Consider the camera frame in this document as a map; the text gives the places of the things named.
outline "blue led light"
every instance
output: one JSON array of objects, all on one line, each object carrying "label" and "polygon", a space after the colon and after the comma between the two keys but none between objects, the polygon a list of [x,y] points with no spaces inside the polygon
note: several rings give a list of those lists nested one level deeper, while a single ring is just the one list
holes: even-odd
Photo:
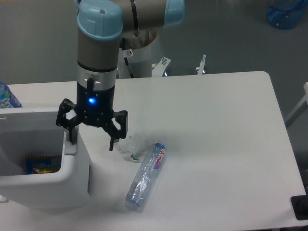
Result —
[{"label": "blue led light", "polygon": [[91,103],[91,104],[95,104],[96,103],[96,99],[94,99],[94,98],[89,98],[89,103]]}]

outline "water bottle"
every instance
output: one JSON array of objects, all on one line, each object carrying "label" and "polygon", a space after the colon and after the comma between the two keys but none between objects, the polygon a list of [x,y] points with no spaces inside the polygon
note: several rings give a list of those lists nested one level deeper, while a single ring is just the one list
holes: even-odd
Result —
[{"label": "water bottle", "polygon": [[9,87],[0,81],[0,108],[22,107]]},{"label": "water bottle", "polygon": [[165,158],[165,145],[157,142],[145,156],[126,196],[126,206],[131,210],[142,209]]},{"label": "water bottle", "polygon": [[308,0],[273,0],[266,12],[266,18],[276,28],[293,28],[304,15],[307,4]]}]

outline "snack package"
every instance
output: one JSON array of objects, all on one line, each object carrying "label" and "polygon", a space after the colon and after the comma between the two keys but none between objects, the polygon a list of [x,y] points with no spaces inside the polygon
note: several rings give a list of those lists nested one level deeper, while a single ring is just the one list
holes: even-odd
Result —
[{"label": "snack package", "polygon": [[53,173],[60,170],[61,156],[27,156],[27,174]]}]

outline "gray floor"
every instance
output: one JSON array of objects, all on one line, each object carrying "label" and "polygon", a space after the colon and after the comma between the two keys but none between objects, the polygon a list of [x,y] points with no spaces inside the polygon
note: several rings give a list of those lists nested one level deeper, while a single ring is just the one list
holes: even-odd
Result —
[{"label": "gray floor", "polygon": [[[153,63],[172,60],[170,75],[194,74],[207,54],[208,73],[270,74],[285,117],[308,81],[308,12],[290,30],[270,26],[270,0],[186,0],[181,25],[164,29]],[[8,84],[76,80],[77,24],[72,0],[0,2],[0,79]],[[308,167],[308,112],[288,130],[300,166]]]}]

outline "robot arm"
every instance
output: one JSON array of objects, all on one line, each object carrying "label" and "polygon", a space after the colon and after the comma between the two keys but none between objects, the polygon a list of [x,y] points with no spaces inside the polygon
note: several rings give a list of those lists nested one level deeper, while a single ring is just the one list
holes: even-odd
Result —
[{"label": "robot arm", "polygon": [[[69,131],[80,123],[103,128],[114,142],[124,139],[128,130],[128,112],[113,111],[118,50],[123,32],[180,23],[184,0],[82,0],[78,6],[77,103],[64,99],[56,120]],[[76,116],[68,119],[66,113]],[[112,119],[121,126],[117,129]]]}]

